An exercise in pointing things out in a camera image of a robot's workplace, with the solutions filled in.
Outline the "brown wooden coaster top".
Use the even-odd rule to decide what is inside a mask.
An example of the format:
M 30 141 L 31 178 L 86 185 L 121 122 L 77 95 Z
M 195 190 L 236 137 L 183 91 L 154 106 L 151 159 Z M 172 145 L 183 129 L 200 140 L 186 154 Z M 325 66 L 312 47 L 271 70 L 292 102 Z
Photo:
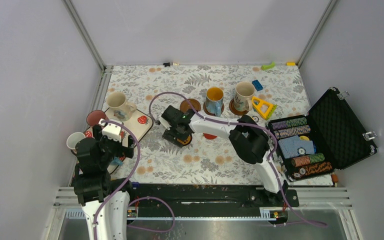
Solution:
M 194 108 L 197 112 L 201 111 L 201 104 L 194 98 L 183 100 L 179 106 L 179 110 L 186 113 L 189 109 Z

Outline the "red round coaster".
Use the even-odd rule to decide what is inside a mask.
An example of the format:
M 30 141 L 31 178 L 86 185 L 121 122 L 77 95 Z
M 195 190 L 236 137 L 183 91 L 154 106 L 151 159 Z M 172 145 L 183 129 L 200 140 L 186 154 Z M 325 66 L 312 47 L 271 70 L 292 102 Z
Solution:
M 203 136 L 208 139 L 208 140 L 213 140 L 213 139 L 216 139 L 217 136 L 216 135 L 212 135 L 212 134 L 208 134 L 208 133 L 204 133 Z

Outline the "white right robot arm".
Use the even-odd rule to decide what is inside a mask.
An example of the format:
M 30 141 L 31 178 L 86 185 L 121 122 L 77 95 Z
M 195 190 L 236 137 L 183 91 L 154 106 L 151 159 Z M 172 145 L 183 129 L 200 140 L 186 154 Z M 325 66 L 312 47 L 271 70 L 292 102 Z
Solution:
M 165 128 L 162 137 L 180 148 L 189 144 L 193 134 L 228 139 L 237 156 L 257 172 L 267 201 L 273 206 L 291 206 L 286 194 L 289 184 L 275 167 L 275 151 L 270 149 L 269 141 L 275 137 L 250 116 L 222 118 L 193 108 L 182 112 L 170 105 L 159 115 L 157 123 Z

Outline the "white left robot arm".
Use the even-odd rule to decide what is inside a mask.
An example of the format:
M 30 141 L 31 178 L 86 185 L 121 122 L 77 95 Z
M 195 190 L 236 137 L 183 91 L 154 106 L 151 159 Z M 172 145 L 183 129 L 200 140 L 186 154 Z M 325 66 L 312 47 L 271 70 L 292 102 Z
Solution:
M 111 180 L 108 167 L 114 158 L 134 157 L 135 137 L 115 121 L 103 120 L 92 128 L 92 137 L 74 146 L 73 189 L 93 240 L 126 239 L 128 205 L 135 200 L 128 178 Z

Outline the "cream mug with handle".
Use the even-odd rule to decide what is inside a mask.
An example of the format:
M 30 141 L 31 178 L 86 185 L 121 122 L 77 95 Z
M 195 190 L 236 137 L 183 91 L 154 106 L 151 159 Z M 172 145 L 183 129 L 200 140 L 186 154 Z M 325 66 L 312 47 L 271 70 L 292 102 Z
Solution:
M 253 108 L 252 98 L 255 95 L 255 87 L 250 82 L 239 82 L 235 87 L 233 100 L 234 108 L 239 112 L 251 111 Z

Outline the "pink mug dark rim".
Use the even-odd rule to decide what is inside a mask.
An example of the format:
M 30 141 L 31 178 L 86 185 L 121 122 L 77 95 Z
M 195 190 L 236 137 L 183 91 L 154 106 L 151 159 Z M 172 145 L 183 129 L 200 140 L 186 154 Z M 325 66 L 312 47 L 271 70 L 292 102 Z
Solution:
M 95 125 L 98 125 L 100 120 L 101 119 L 104 119 L 104 120 L 108 120 L 108 116 L 106 115 L 106 113 L 102 110 L 93 110 L 91 111 L 87 117 L 86 117 L 86 123 L 90 126 L 90 127 L 93 127 Z

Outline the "blue mug yellow inside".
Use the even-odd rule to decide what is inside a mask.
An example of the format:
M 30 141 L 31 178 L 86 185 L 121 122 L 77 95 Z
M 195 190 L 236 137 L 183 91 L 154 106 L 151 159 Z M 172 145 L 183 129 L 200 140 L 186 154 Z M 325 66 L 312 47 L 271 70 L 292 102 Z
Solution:
M 224 92 L 218 87 L 211 87 L 206 92 L 205 105 L 209 112 L 216 116 L 222 115 Z

